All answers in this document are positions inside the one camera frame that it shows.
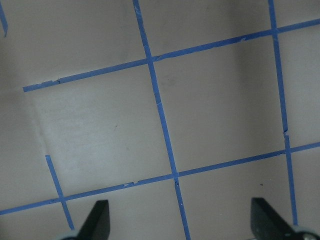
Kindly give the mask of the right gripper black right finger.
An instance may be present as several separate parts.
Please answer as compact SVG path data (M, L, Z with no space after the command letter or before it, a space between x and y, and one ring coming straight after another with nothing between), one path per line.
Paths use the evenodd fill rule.
M256 240L299 240L300 235L262 197L253 197L250 228Z

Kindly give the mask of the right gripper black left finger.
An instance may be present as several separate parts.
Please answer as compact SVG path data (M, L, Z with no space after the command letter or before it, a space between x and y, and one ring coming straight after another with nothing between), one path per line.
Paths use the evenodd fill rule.
M107 240L110 236L110 209L108 200L98 200L94 204L76 240Z

